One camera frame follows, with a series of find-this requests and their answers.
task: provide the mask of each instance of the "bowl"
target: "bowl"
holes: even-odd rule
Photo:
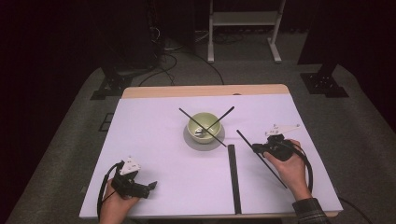
[[[216,120],[218,120],[218,117],[216,117],[211,113],[206,113],[206,112],[196,114],[192,116],[192,118],[195,119],[206,129],[212,126],[212,124],[215,123]],[[192,119],[189,120],[187,129],[189,130],[189,134],[191,135],[192,139],[194,139],[196,142],[200,144],[208,144],[213,140],[215,140],[215,138],[212,135],[210,135],[210,133],[203,130],[201,126],[195,123]],[[217,122],[215,125],[210,127],[208,131],[217,137],[220,130],[221,130],[221,123]]]

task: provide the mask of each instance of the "person's left hand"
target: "person's left hand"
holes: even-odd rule
[[[131,199],[122,199],[121,196],[115,192],[111,187],[113,179],[107,181],[106,193],[100,212],[101,224],[119,224],[121,223],[128,211],[139,202],[140,198],[133,197]]]

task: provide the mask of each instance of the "white shelf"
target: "white shelf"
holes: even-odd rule
[[[275,25],[276,15],[277,11],[213,12],[213,25]]]

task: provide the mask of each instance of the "shelf leg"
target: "shelf leg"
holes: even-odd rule
[[[209,41],[207,44],[207,61],[209,63],[215,62],[215,53],[213,50],[213,0],[210,0],[209,10]]]
[[[276,42],[277,32],[279,31],[279,25],[280,25],[280,22],[282,21],[283,9],[285,8],[285,4],[286,4],[286,0],[282,0],[282,2],[280,3],[279,11],[277,12],[277,15],[276,15],[276,23],[275,23],[273,35],[272,35],[272,37],[267,38],[268,44],[270,46],[270,50],[273,54],[273,57],[274,57],[274,60],[276,63],[282,63],[282,60],[280,59],[280,55],[279,55],[279,52],[277,51],[275,42]]]

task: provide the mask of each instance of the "black wall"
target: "black wall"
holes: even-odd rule
[[[0,10],[4,223],[81,85],[99,66],[99,43],[84,1],[2,1]]]
[[[396,130],[396,2],[320,0],[299,63],[336,61]]]

